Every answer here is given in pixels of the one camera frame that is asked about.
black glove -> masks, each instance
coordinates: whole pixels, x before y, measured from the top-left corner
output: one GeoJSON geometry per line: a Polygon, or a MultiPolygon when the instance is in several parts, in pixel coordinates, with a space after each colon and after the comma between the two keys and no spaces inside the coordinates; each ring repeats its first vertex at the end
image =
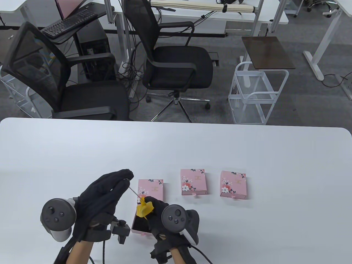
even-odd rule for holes
{"type": "Polygon", "coordinates": [[[111,172],[101,176],[82,192],[75,203],[76,222],[72,236],[80,242],[90,226],[105,229],[110,223],[101,222],[99,216],[111,220],[114,218],[117,202],[128,189],[133,173],[128,170],[111,172]]]}
{"type": "Polygon", "coordinates": [[[151,196],[146,197],[145,202],[152,202],[154,207],[153,212],[146,216],[149,229],[153,236],[158,240],[158,242],[155,244],[154,251],[151,253],[152,257],[153,253],[154,255],[158,255],[163,252],[166,253],[175,247],[178,248],[180,246],[191,246],[190,242],[184,237],[184,235],[180,235],[180,233],[172,233],[164,227],[161,221],[161,214],[163,213],[163,210],[169,205],[168,203],[164,203],[151,196]]]}

floral pattern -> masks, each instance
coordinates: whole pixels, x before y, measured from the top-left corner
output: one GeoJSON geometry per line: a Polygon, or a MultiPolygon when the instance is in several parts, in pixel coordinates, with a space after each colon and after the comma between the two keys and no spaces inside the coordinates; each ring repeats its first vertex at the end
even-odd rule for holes
{"type": "Polygon", "coordinates": [[[162,185],[162,184],[163,184],[163,183],[161,182],[161,180],[149,179],[148,181],[150,181],[150,182],[158,181],[158,182],[159,182],[159,185],[162,185]]]}
{"type": "Polygon", "coordinates": [[[146,191],[145,189],[142,189],[142,188],[139,188],[138,189],[138,198],[137,198],[137,204],[140,205],[140,199],[139,198],[142,198],[142,197],[147,197],[148,196],[148,191],[146,191]]]}
{"type": "Polygon", "coordinates": [[[204,174],[204,170],[202,169],[191,169],[191,171],[200,171],[202,174],[204,174]]]}
{"type": "Polygon", "coordinates": [[[235,194],[236,191],[234,191],[232,189],[232,182],[229,182],[228,180],[226,180],[225,178],[222,179],[222,188],[221,188],[221,192],[223,193],[233,193],[235,194]]]}
{"type": "Polygon", "coordinates": [[[196,187],[191,184],[192,180],[189,180],[185,176],[182,176],[182,191],[195,191],[196,187]]]}
{"type": "MultiPolygon", "coordinates": [[[[233,175],[237,175],[237,173],[236,172],[231,172],[233,175]]],[[[241,174],[241,176],[242,176],[242,179],[244,178],[244,175],[243,175],[243,173],[240,173],[241,174]]]]}

thumbstick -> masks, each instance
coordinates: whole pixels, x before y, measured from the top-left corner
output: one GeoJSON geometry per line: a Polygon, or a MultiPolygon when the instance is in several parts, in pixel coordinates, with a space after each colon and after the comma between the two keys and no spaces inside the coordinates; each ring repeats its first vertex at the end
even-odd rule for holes
{"type": "Polygon", "coordinates": [[[47,212],[48,214],[53,214],[53,213],[55,213],[55,209],[50,206],[50,207],[46,210],[46,212],[47,212]]]}

yellow cloth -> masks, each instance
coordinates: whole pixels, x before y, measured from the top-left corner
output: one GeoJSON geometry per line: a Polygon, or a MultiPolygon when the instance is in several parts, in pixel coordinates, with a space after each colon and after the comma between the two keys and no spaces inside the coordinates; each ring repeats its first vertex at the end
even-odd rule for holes
{"type": "Polygon", "coordinates": [[[154,210],[152,202],[145,202],[144,197],[140,198],[140,205],[137,205],[136,215],[139,217],[144,217],[150,214],[154,210]]]}

chair seat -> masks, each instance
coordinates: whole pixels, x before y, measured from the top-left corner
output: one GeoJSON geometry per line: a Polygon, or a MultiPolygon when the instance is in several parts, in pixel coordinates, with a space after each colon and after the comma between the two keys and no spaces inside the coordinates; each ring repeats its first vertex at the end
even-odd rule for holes
{"type": "MultiPolygon", "coordinates": [[[[153,51],[156,62],[192,62],[197,66],[197,73],[191,81],[190,88],[208,88],[213,79],[213,64],[208,52],[194,46],[162,46],[153,51]]],[[[151,89],[177,90],[186,84],[192,69],[157,68],[147,62],[143,84],[151,89]]]]}
{"type": "Polygon", "coordinates": [[[130,105],[126,88],[118,81],[71,85],[63,90],[61,111],[110,106],[117,120],[128,121],[130,105]]]}

